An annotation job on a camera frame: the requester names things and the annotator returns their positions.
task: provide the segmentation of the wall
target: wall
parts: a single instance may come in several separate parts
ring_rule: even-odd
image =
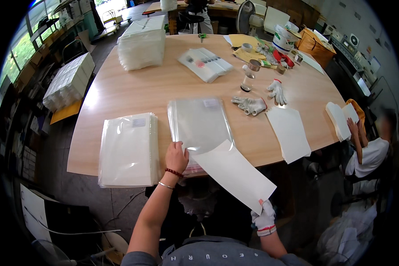
[[[346,7],[341,7],[339,2],[344,3]],[[378,116],[380,106],[393,108],[398,111],[399,64],[396,52],[372,8],[365,0],[325,0],[320,6],[320,10],[322,15],[326,17],[326,23],[328,25],[334,25],[337,31],[343,35],[350,36],[351,33],[355,34],[359,39],[358,50],[368,55],[366,50],[367,47],[370,46],[372,49],[371,58],[375,56],[380,62],[381,67],[377,72],[377,76],[384,76],[387,80],[387,84],[385,80],[382,79],[373,90],[373,92],[377,94],[383,89],[381,94],[370,106],[374,114]],[[360,20],[355,17],[355,12],[361,16]],[[371,31],[370,25],[375,28],[376,33]],[[378,45],[375,41],[377,38],[380,38],[382,46]],[[384,42],[388,43],[391,50],[388,50],[384,46]]]

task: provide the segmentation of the human hand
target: human hand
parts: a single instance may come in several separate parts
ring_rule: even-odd
[[[354,136],[358,135],[358,126],[355,123],[353,123],[353,120],[350,117],[347,119],[347,126],[349,127],[350,133],[352,135]]]
[[[254,100],[250,98],[233,96],[231,102],[238,104],[239,109],[244,110],[246,115],[257,115],[261,111],[266,110],[268,107],[262,98]]]
[[[167,148],[167,153],[165,154],[166,167],[179,173],[185,171],[189,162],[188,149],[183,151],[182,144],[182,141],[170,143]]]
[[[274,79],[274,81],[272,82],[272,84],[267,87],[268,91],[270,91],[271,93],[269,94],[270,98],[274,98],[277,101],[278,104],[280,105],[284,105],[287,104],[287,99],[285,99],[284,93],[282,92],[282,83],[277,80]]]
[[[277,228],[275,226],[275,210],[271,202],[268,199],[261,200],[260,204],[263,207],[262,214],[258,215],[251,211],[251,221],[257,226],[257,235],[263,237],[272,234]]]

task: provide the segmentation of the glass jar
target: glass jar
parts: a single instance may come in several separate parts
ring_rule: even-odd
[[[257,77],[260,66],[260,62],[254,59],[251,59],[248,65],[243,66],[243,70],[245,71],[245,77],[241,83],[243,91],[249,92],[254,88],[254,80]]]

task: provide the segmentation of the green scissors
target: green scissors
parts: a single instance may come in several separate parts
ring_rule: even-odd
[[[205,37],[207,37],[207,34],[205,34],[205,33],[200,33],[200,34],[198,34],[198,38],[201,39],[201,43],[202,43],[202,40],[203,40]]]

